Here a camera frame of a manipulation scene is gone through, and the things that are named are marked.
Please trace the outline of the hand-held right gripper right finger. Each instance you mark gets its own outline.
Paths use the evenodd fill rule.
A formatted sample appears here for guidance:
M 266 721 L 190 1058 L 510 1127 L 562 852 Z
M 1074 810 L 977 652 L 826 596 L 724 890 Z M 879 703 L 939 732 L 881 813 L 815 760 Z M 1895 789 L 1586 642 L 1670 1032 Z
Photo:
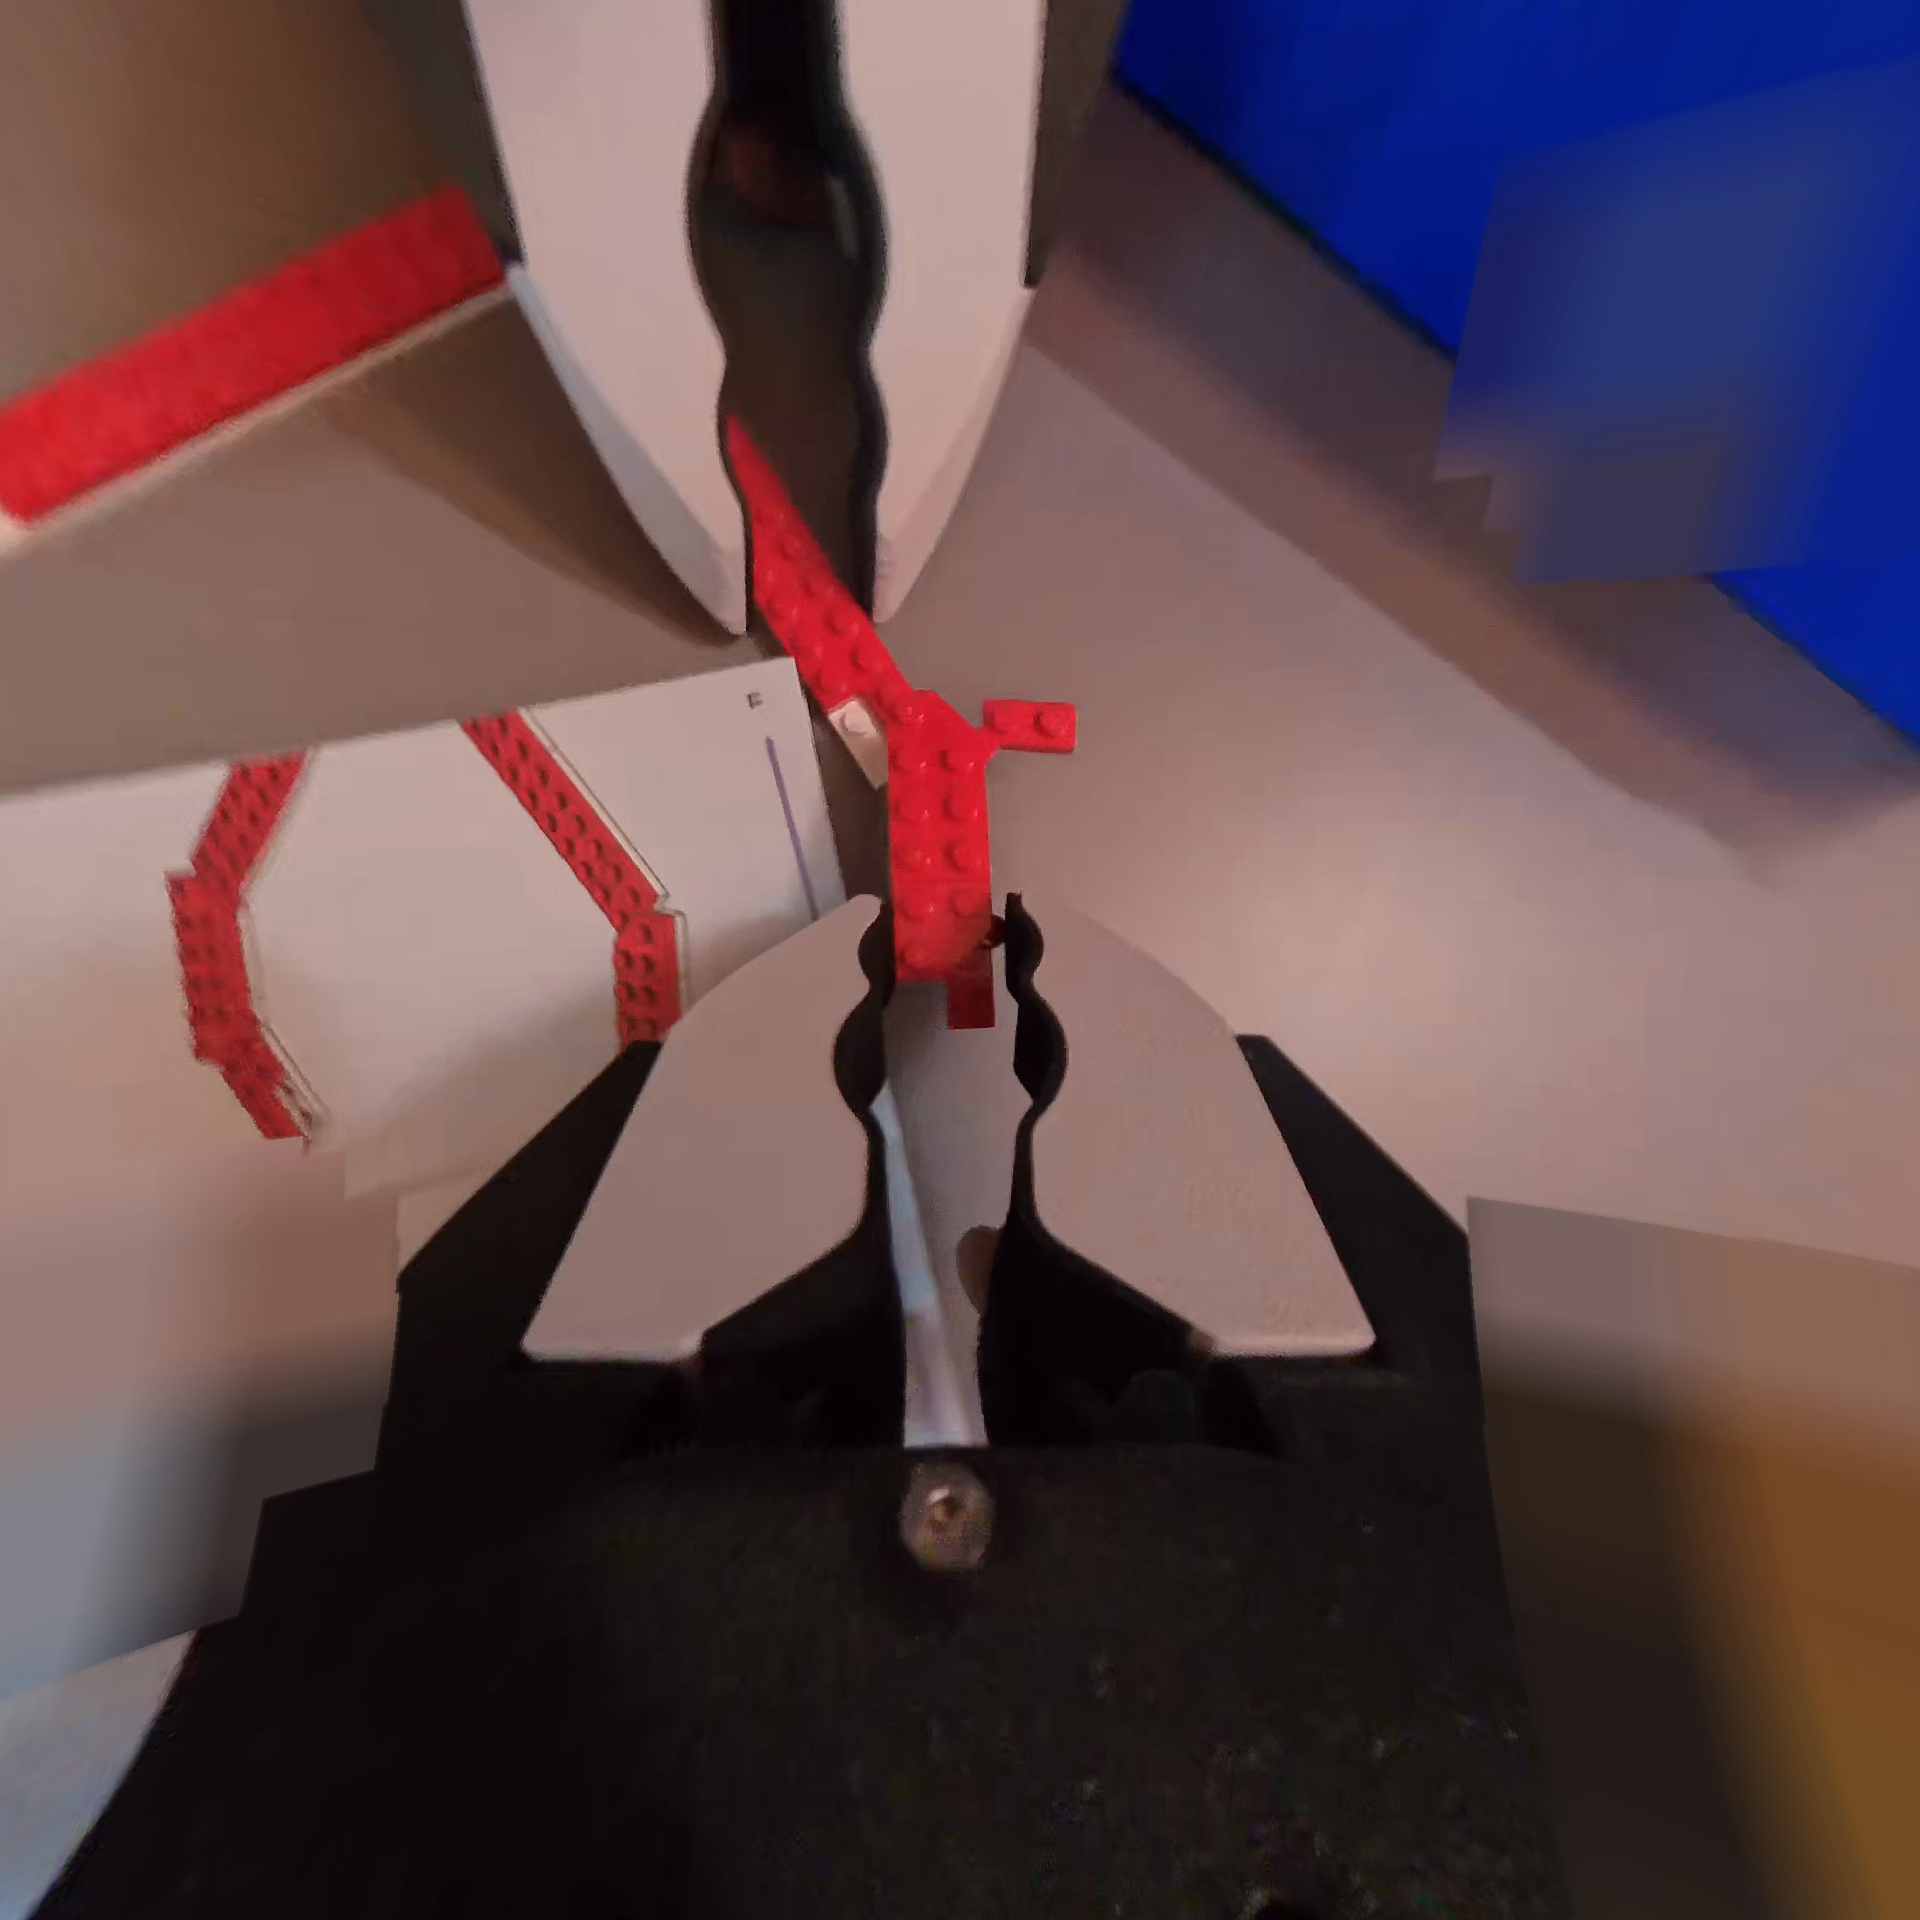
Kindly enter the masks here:
M 982 1359 L 1362 1359 L 1377 1328 L 1225 1018 L 1146 951 L 1004 905 L 1026 1112 Z

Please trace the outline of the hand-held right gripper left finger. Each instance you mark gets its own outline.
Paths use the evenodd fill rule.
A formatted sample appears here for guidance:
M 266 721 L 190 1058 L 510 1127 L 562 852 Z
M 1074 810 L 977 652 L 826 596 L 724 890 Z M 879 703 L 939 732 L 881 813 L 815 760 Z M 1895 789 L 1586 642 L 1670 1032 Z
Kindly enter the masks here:
M 697 1353 L 755 1338 L 786 1283 L 801 1331 L 898 1320 L 886 1008 L 891 931 L 854 897 L 734 971 L 662 1045 L 523 1336 L 535 1361 Z

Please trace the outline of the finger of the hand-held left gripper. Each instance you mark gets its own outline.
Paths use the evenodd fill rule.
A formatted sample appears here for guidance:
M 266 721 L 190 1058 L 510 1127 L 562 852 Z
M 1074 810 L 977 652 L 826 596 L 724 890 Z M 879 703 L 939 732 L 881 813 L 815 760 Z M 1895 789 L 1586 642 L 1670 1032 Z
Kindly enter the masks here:
M 898 615 L 1000 408 L 1120 3 L 846 3 L 839 80 L 881 212 L 871 611 Z
M 705 3 L 470 3 L 519 259 L 510 285 L 616 492 L 728 634 L 748 532 L 722 456 L 728 372 L 690 252 L 715 89 Z

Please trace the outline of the small red brick assembly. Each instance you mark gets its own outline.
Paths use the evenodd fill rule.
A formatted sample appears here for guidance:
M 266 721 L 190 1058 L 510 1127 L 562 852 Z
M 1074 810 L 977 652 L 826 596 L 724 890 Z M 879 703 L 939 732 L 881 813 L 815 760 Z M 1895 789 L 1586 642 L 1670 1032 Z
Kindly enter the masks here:
M 890 704 L 886 741 L 897 981 L 939 986 L 948 1028 L 993 1027 L 988 771 L 998 753 L 1070 755 L 1078 709 L 998 699 L 975 725 L 912 689 Z

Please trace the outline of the red brick corner frame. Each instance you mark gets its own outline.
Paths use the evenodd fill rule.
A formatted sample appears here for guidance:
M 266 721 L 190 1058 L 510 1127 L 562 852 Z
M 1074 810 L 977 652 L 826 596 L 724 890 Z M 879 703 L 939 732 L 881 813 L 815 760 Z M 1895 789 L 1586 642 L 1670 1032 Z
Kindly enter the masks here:
M 134 475 L 280 400 L 315 391 L 430 323 L 463 319 L 512 288 L 578 419 L 634 514 L 668 546 L 679 499 L 610 400 L 570 352 L 529 269 L 503 269 L 459 188 L 444 188 L 244 282 L 134 344 L 6 404 L 6 529 L 25 530 L 106 496 Z M 722 452 L 720 615 L 751 593 L 803 687 L 841 739 L 865 744 L 919 716 L 854 591 L 833 571 L 751 429 L 718 423 L 711 391 L 690 420 L 697 452 Z

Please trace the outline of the white instruction booklet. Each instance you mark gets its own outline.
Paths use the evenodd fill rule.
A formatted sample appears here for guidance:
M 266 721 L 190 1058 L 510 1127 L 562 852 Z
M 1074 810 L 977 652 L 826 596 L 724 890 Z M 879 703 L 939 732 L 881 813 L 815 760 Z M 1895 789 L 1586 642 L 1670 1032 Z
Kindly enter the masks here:
M 791 663 L 6 800 L 6 1697 L 228 1617 L 374 1461 L 398 1275 L 850 901 Z M 911 1432 L 902 1314 L 707 1336 L 703 1428 Z

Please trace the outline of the blue plastic bin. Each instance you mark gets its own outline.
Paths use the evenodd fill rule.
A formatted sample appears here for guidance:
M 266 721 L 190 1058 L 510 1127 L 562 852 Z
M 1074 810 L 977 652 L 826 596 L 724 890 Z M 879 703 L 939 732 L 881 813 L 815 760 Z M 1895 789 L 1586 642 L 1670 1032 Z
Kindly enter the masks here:
M 1128 89 L 1456 359 L 1528 583 L 1700 576 L 1915 737 L 1906 3 L 1134 5 Z

